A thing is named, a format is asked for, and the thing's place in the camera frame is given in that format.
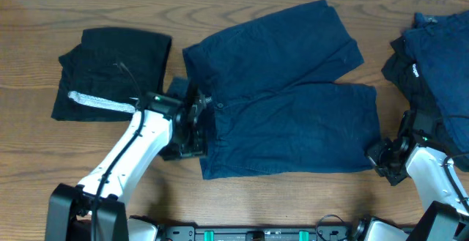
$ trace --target cable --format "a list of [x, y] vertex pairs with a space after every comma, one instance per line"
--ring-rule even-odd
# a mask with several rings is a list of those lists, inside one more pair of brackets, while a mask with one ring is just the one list
[[[321, 224], [321, 222], [322, 222], [324, 219], [326, 219], [326, 218], [331, 218], [331, 217], [334, 217], [334, 218], [339, 219], [339, 220], [342, 222], [342, 225], [344, 225], [345, 227], [347, 227], [347, 224], [346, 224], [339, 216], [337, 216], [337, 215], [324, 215], [324, 216], [319, 220], [319, 222], [317, 222], [317, 225], [316, 225], [316, 228], [315, 228], [315, 230], [316, 230], [316, 235], [317, 235], [322, 241], [327, 241], [327, 240], [325, 240], [324, 237], [322, 237], [322, 234], [320, 234], [320, 233], [317, 231], [317, 229], [320, 227], [320, 224]], [[347, 231], [347, 233], [345, 234], [345, 238], [342, 238], [341, 240], [338, 240], [338, 241], [345, 241], [345, 240], [347, 239], [347, 236], [348, 236], [348, 231]]]
[[453, 159], [453, 158], [456, 158], [456, 157], [464, 157], [464, 156], [467, 156], [469, 155], [469, 152], [466, 152], [466, 153], [462, 153], [462, 154], [459, 154], [459, 155], [455, 155], [453, 157], [446, 157], [445, 160], [443, 161], [443, 169], [445, 170], [445, 173], [446, 173], [446, 176], [448, 177], [449, 179], [449, 182], [451, 183], [451, 185], [453, 186], [453, 189], [454, 191], [456, 192], [456, 195], [457, 195], [457, 198], [459, 198], [459, 200], [461, 201], [461, 204], [463, 205], [463, 207], [466, 209], [467, 212], [469, 212], [469, 204], [468, 204], [468, 198], [467, 197], [464, 197], [462, 195], [462, 192], [461, 190], [458, 188], [456, 182], [454, 181], [452, 175], [451, 175], [451, 172], [449, 171], [449, 160], [450, 159]]
[[[139, 88], [139, 85], [137, 84], [137, 81], [133, 77], [132, 73], [129, 71], [129, 69], [122, 63], [116, 63], [115, 65], [118, 66], [119, 69], [124, 69], [124, 71], [130, 76], [130, 78], [133, 81], [134, 88], [137, 91], [137, 95], [139, 96], [139, 100], [137, 101], [137, 106], [139, 105], [139, 102], [141, 103], [142, 101], [142, 94]], [[129, 142], [126, 143], [126, 145], [122, 148], [122, 150], [119, 152], [119, 154], [112, 160], [111, 164], [109, 167], [106, 169], [104, 174], [101, 176], [101, 181], [100, 184], [97, 187], [96, 190], [96, 195], [95, 199], [93, 201], [93, 206], [92, 206], [92, 216], [91, 216], [91, 240], [95, 241], [96, 240], [96, 231], [97, 231], [97, 208], [99, 206], [100, 202], [100, 196], [101, 193], [103, 192], [104, 184], [108, 181], [109, 175], [111, 174], [112, 169], [115, 167], [117, 162], [119, 162], [119, 159], [124, 155], [124, 153], [127, 151], [127, 149], [132, 145], [132, 143], [141, 135], [140, 132], [143, 129], [144, 126], [144, 119], [145, 119], [145, 112], [144, 112], [144, 107], [140, 107], [140, 112], [141, 112], [141, 117], [140, 117], [140, 124], [135, 133], [133, 134], [132, 138], [129, 140]]]

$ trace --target wood grain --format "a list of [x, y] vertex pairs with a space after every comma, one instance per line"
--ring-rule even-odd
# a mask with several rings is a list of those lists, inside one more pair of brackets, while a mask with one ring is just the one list
[[[184, 76], [182, 49], [229, 26], [315, 0], [1, 0], [0, 240], [41, 240], [48, 197], [59, 182], [74, 185], [120, 138], [127, 123], [57, 122], [50, 118], [60, 79], [57, 57], [83, 29], [124, 26], [173, 37], [165, 88]], [[394, 136], [408, 107], [380, 73], [388, 44], [414, 12], [449, 15], [469, 0], [328, 0], [359, 44], [365, 64], [339, 81], [376, 86], [382, 134]], [[460, 179], [469, 186], [469, 174]], [[392, 188], [373, 171], [279, 174], [203, 181], [198, 160], [156, 159], [128, 214], [199, 225], [305, 225], [334, 213], [352, 221], [365, 213], [416, 223], [421, 202], [413, 182]]]

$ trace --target green connector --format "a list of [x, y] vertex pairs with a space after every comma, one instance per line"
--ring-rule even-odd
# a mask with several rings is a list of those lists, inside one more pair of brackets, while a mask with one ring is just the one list
[[213, 231], [204, 232], [204, 241], [213, 241], [215, 239], [215, 234]]
[[308, 231], [300, 231], [300, 241], [309, 241]]

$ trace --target fabric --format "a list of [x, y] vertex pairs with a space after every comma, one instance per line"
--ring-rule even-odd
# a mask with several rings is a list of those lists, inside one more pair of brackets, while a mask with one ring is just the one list
[[[138, 92], [161, 92], [169, 36], [135, 29], [85, 29], [81, 44], [59, 57], [62, 78], [52, 118], [73, 121], [125, 121], [132, 118]], [[104, 109], [103, 101], [115, 102]]]
[[404, 33], [406, 54], [417, 61], [457, 147], [469, 152], [469, 12], [448, 17], [416, 15]]
[[325, 0], [225, 29], [183, 55], [212, 98], [201, 116], [204, 179], [371, 168], [364, 152], [380, 139], [376, 91], [331, 83], [363, 58]]
[[[396, 52], [386, 62], [381, 70], [384, 77], [396, 85], [407, 98], [412, 110], [425, 111], [435, 120], [435, 130], [432, 135], [434, 139], [445, 144], [451, 156], [462, 154], [448, 134], [441, 120], [440, 109], [437, 107], [435, 98], [430, 91], [420, 68], [416, 61], [405, 53], [405, 39], [400, 37], [391, 43]], [[454, 159], [456, 166], [462, 171], [469, 171], [469, 159], [458, 157]]]

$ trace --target navy shorts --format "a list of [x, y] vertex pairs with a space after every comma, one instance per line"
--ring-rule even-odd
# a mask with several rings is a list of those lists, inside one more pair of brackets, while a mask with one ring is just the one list
[[416, 29], [404, 33], [406, 53], [417, 61], [462, 152], [469, 152], [469, 12], [452, 16], [416, 14]]
[[183, 55], [212, 98], [204, 179], [371, 168], [376, 91], [333, 83], [363, 57], [325, 0], [225, 29]]

